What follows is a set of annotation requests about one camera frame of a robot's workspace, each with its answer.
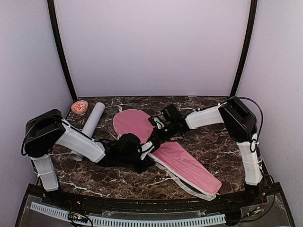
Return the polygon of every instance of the black curved pole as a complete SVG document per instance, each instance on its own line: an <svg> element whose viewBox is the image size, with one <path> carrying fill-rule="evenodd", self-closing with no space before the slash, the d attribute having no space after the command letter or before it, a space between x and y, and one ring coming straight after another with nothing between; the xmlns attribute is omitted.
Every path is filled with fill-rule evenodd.
<svg viewBox="0 0 303 227"><path fill-rule="evenodd" d="M241 53L238 69L236 72L235 80L233 82L232 90L231 90L229 97L236 95L238 86L239 86L239 83L241 80L248 49L250 47L250 39L251 39L252 29L254 27L254 21L255 21L255 16L256 16L256 11L257 11L257 2L258 2L258 0L251 0L251 2L250 2L250 14L249 14L248 23L247 23L244 44L243 44L242 53Z"/></svg>
<svg viewBox="0 0 303 227"><path fill-rule="evenodd" d="M74 85L72 84L71 75L68 70L66 58L64 55L64 51L63 51L63 46L62 46L62 42L61 42L61 38L60 38L59 27L58 27L58 22L57 22L57 17L56 17L55 5L54 5L53 0L47 0L47 4L48 4L49 16L51 18L51 23L52 23L52 28L53 28L53 36L55 38L57 51L58 51L61 65L62 65L64 77L65 77L68 89L70 91L71 97L72 97L73 101L75 102L77 100L77 94L76 94Z"/></svg>

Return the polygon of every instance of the black metal frame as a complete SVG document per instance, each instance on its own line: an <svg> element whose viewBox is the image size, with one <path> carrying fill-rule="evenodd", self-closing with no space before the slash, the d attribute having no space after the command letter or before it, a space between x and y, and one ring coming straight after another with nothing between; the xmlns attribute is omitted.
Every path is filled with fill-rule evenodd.
<svg viewBox="0 0 303 227"><path fill-rule="evenodd" d="M266 195L274 193L274 185L269 184L263 188ZM280 183L275 183L276 193L280 193L283 204L285 206L288 220L292 227L294 227L294 219L290 212L287 200ZM95 213L102 214L104 211L120 211L131 213L171 213L171 212L186 212L195 210L207 210L207 213L233 214L240 211L241 207L245 204L229 204L228 200L238 200L244 195L243 192L235 192L227 195L219 195L212 201L204 201L199 198L179 199L179 200L126 200L126 199L109 199L95 196L78 195L74 193L63 192L64 195L73 203L75 212L81 214ZM42 187L29 184L25 196L23 198L18 218L15 227L19 227L21 222L24 206L27 201L28 195L34 195L42 198L43 203L52 205L49 200L44 196Z"/></svg>
<svg viewBox="0 0 303 227"><path fill-rule="evenodd" d="M247 23L246 34L245 34L245 38L244 38L244 44L243 44L242 53L241 53L238 69L237 69L237 72L236 72L236 76L235 76L235 79L234 79L234 82L233 82L233 85L232 85L232 90L231 90L231 93L230 93L230 97L236 95L237 90L238 90L238 86L239 86L239 83L240 83L240 80L241 80L241 76L242 76L242 73L243 73L243 69L244 69L248 49L250 47L250 39L251 39L252 30L253 30L254 22L255 22L255 16L256 16L256 11L257 11L257 3L258 3L258 0L251 0L251 2L250 2L250 14L249 14L248 23Z"/></svg>
<svg viewBox="0 0 303 227"><path fill-rule="evenodd" d="M245 65L245 61L246 61L246 57L247 57L247 53L248 53L248 49L250 46L250 39L251 39L251 35L252 35L252 30L253 30L253 26L254 26L254 21L255 21L255 15L256 15L256 10L257 10L257 2L258 0L251 0L250 3L250 14L249 14L249 19L248 19L248 23L247 23L247 28L246 28L246 34L245 34L245 38L244 38L244 44L243 44L243 48L242 48L242 53L241 53L241 57L240 57L240 61L239 61L239 65L238 65L238 69L236 72L236 76L232 85L232 90L230 93L230 97L231 96L235 96L238 90L238 86L240 83L240 79L243 73L243 69L244 69L244 65ZM58 22L57 22L57 17L56 17L56 10L55 10L55 6L54 6L54 1L53 0L47 0L48 3L48 9L49 9L49 15L50 15L50 19L51 19L51 23L52 23L52 28L53 28L53 36L56 42L56 46L57 46L57 51L58 51L58 55L60 58L60 62L62 65L62 69L64 72L64 76L65 76L65 80L67 83L67 86L69 88L71 97L73 99L73 101L76 101L78 99L74 85L72 83L72 79L71 79L71 75L66 63L66 58L64 55L64 51L63 51L63 46L62 46L62 41L60 38L60 32L59 32L59 27L58 27Z"/></svg>
<svg viewBox="0 0 303 227"><path fill-rule="evenodd" d="M65 77L68 89L70 91L71 97L72 97L73 101L76 101L77 100L77 94L76 94L74 85L73 85L72 80L71 80L71 75L70 75L70 72L68 70L66 58L65 58L65 55L64 55L64 51L63 51L63 46L62 46L62 41L61 41L61 38L60 38L60 32L59 32L59 27L58 27L58 22L57 22L57 17L56 17L56 10L55 10L54 1L53 0L47 0L47 4L48 4L49 16L50 16L51 23L52 23L52 28L53 28L53 36L55 38L57 51L58 51L61 66L62 66L62 69L63 69L64 77Z"/></svg>

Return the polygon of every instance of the small round container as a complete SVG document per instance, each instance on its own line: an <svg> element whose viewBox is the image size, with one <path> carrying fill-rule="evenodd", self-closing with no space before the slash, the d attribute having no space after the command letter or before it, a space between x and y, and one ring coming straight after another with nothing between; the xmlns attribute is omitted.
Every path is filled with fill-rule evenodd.
<svg viewBox="0 0 303 227"><path fill-rule="evenodd" d="M75 102L71 106L71 111L73 111L77 115L82 116L86 113L88 106L89 106L88 102L84 100L80 100L78 102Z"/></svg>

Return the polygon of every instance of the white zip tie strip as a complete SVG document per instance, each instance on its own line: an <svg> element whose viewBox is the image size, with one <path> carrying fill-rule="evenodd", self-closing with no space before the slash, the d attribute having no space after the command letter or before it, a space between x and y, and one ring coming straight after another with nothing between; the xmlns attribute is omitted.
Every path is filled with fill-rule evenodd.
<svg viewBox="0 0 303 227"><path fill-rule="evenodd" d="M32 202L31 210L57 218L63 221L68 221L68 211L58 208L49 207L40 203ZM124 220L113 218L102 218L97 216L88 216L93 222L94 227L204 227L226 223L225 215L214 215L203 218L190 218L180 220Z"/></svg>

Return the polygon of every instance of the white strap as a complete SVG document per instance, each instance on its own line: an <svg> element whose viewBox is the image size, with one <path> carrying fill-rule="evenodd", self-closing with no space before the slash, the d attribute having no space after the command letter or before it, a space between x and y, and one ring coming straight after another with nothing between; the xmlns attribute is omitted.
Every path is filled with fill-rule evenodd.
<svg viewBox="0 0 303 227"><path fill-rule="evenodd" d="M141 154L141 157L140 159L143 160L145 159L145 156L147 156L147 154L153 150L155 147L154 145L152 144L151 141L147 142L147 143L144 143L142 146L141 146L141 149L142 149L142 152L143 154Z"/></svg>
<svg viewBox="0 0 303 227"><path fill-rule="evenodd" d="M174 180L177 183L177 185L179 185L179 187L182 188L184 191L186 191L188 194L196 196L196 197L198 197L200 199L203 199L203 200L206 200L206 201L211 201L214 198L216 198L216 195L207 196L207 195L204 195L204 194L201 194L201 193L197 193L197 192L191 190L184 183L182 183L180 181L180 179L177 176L175 176L171 171L169 171L167 168L165 168L164 166L160 165L159 163L156 163L155 165L159 169L166 171L170 175L171 179Z"/></svg>
<svg viewBox="0 0 303 227"><path fill-rule="evenodd" d="M163 122L160 120L159 117L154 117L153 120L154 120L154 122L156 122L157 128L158 128L158 129L161 129L161 128L164 127L164 124L163 124Z"/></svg>

